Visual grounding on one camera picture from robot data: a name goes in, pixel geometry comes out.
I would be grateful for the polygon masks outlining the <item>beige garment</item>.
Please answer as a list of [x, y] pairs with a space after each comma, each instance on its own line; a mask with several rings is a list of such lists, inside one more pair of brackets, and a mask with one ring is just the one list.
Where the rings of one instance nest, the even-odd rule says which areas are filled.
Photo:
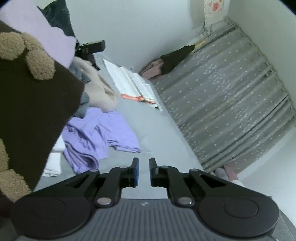
[[90, 78], [84, 89], [89, 96], [90, 107], [99, 108], [103, 112], [114, 111], [117, 107], [117, 94], [107, 81], [89, 61], [74, 57], [74, 63]]

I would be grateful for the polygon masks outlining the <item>pink hanging garment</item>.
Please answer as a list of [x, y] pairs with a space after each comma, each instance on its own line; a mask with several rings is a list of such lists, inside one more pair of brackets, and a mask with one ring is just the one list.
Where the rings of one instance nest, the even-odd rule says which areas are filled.
[[156, 76], [162, 74], [161, 67], [163, 66], [164, 62], [162, 59], [158, 59], [150, 63], [146, 68], [144, 68], [141, 72], [141, 76], [145, 79], [151, 79]]

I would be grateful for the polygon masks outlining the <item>dark hanging garment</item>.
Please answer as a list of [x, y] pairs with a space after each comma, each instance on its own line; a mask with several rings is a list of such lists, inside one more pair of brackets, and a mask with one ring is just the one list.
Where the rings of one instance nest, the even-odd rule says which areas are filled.
[[179, 63], [181, 63], [190, 53], [192, 53], [194, 49], [194, 45], [187, 45], [182, 47], [181, 49], [162, 55], [162, 75], [170, 73]]

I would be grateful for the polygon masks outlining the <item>grey star curtain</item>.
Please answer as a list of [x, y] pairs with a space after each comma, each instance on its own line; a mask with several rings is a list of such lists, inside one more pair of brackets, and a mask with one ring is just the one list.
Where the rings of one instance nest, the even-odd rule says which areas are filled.
[[273, 66], [236, 24], [220, 28], [153, 81], [203, 169], [241, 172], [295, 127], [295, 108]]

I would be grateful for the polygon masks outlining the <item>lilac garment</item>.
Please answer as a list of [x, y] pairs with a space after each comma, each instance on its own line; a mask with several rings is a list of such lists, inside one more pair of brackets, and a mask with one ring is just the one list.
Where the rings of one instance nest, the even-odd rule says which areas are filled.
[[75, 174], [99, 168], [99, 160], [108, 157], [108, 148], [140, 153], [140, 146], [122, 114], [88, 108], [84, 118], [73, 117], [62, 130], [64, 157]]

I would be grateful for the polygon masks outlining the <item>brown fleece sleeve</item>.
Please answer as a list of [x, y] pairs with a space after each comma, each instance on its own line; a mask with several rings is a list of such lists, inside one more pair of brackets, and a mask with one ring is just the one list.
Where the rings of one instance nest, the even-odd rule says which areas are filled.
[[1, 216], [36, 187], [84, 84], [32, 35], [1, 23]]

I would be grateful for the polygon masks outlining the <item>white folded cloth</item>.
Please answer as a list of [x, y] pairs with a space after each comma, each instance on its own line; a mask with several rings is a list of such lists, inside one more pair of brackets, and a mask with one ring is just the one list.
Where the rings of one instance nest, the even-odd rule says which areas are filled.
[[60, 135], [48, 156], [48, 160], [42, 176], [44, 177], [57, 177], [62, 173], [61, 170], [61, 157], [66, 146], [62, 136]]

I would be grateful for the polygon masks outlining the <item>open book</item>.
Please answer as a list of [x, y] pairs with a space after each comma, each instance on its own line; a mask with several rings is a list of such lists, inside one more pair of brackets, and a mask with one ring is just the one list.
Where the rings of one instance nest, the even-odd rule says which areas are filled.
[[106, 59], [103, 59], [103, 63], [122, 98], [143, 102], [152, 108], [163, 110], [151, 85], [139, 74], [123, 66], [119, 67]]

